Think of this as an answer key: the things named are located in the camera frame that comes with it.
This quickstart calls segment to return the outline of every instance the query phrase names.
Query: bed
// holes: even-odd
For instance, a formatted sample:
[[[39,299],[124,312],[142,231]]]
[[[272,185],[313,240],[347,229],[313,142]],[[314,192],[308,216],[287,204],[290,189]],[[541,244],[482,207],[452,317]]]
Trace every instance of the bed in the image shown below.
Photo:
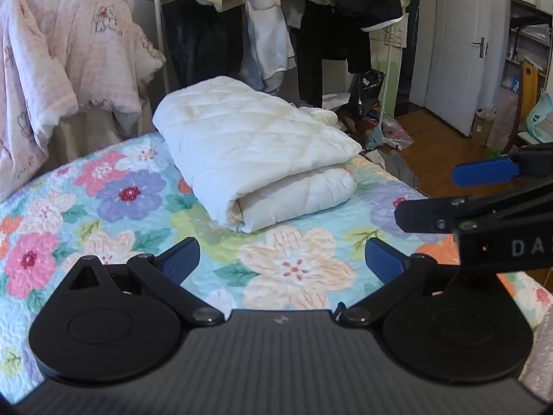
[[[371,237],[408,255],[458,263],[451,236],[405,234],[395,224],[395,206],[420,194],[361,156],[347,170],[358,182],[348,202],[254,234],[211,222],[158,134],[29,183],[0,206],[0,393],[14,403],[40,384],[28,330],[83,255],[123,263],[193,236],[200,264],[182,286],[227,316],[235,307],[334,309],[363,299],[382,285],[364,262]],[[553,304],[551,294],[524,273],[501,279],[537,326]]]

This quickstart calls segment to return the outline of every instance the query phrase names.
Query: folded white comforter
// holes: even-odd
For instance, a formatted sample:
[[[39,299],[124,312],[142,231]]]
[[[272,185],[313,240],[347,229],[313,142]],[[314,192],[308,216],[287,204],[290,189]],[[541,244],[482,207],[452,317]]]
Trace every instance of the folded white comforter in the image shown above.
[[[336,115],[219,76],[167,95],[154,115],[185,181],[212,220],[253,232],[349,199],[344,164],[360,145]]]

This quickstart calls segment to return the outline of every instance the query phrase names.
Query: purple flower print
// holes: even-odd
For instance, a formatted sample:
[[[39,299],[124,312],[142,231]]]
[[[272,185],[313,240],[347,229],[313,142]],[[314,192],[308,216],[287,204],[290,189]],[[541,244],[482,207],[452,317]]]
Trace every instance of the purple flower print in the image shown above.
[[[394,211],[404,200],[421,200],[424,197],[406,184],[388,181],[384,184],[371,186],[367,192],[361,192],[360,198],[373,205],[371,223],[377,228],[399,238],[408,238],[412,234],[403,232],[396,224]],[[440,240],[435,234],[416,234],[425,243],[436,243]]]
[[[167,182],[159,173],[150,173],[148,170],[130,172],[118,181],[107,183],[98,192],[98,215],[110,223],[123,217],[142,220],[161,206],[158,193],[166,185]]]
[[[28,346],[23,346],[21,349],[21,356],[23,358],[23,366],[29,380],[35,384],[42,382],[43,378],[38,369],[37,361],[35,361],[35,358],[28,349]]]

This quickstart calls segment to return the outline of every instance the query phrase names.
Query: wooden chair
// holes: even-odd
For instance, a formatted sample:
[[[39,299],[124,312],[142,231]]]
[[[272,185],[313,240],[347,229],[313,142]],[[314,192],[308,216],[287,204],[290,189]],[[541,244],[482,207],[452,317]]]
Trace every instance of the wooden chair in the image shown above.
[[[517,147],[525,145],[525,142],[518,137],[520,125],[522,122],[526,122],[526,118],[530,113],[530,110],[532,110],[537,104],[537,68],[530,62],[524,61],[521,63],[520,70],[521,88],[519,89],[518,108],[516,110],[516,116],[513,121],[513,128],[509,136],[509,141],[507,142],[502,154],[507,154],[511,151],[513,145],[516,145]]]

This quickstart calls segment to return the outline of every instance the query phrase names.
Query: circular mount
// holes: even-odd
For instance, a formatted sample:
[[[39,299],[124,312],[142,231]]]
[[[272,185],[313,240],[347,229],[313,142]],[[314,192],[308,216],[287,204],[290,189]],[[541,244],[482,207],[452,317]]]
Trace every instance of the circular mount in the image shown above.
[[[180,339],[180,321],[169,307],[122,293],[91,259],[74,266],[29,332],[43,374],[88,385],[136,378],[161,365]]]
[[[478,293],[436,295],[397,306],[383,337],[416,373],[457,384],[515,376],[532,349],[532,331],[516,306],[509,310]]]

